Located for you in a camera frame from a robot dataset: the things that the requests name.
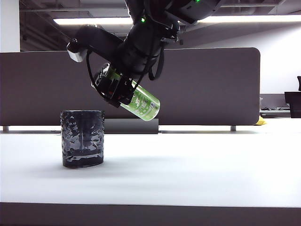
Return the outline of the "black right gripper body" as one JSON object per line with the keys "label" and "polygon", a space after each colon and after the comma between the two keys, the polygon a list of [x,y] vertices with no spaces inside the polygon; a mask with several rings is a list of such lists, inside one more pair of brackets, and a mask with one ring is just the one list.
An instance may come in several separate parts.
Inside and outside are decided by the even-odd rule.
{"label": "black right gripper body", "polygon": [[122,73],[148,72],[156,63],[161,47],[161,40],[156,36],[128,35],[117,48],[114,64]]}

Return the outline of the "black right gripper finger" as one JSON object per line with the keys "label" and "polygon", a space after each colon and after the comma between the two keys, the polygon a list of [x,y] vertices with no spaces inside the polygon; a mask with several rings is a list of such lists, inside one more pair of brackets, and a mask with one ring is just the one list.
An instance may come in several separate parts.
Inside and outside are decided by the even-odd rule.
{"label": "black right gripper finger", "polygon": [[129,105],[134,95],[134,87],[130,79],[107,78],[95,74],[95,85],[98,94],[110,105],[119,107],[121,104]]}

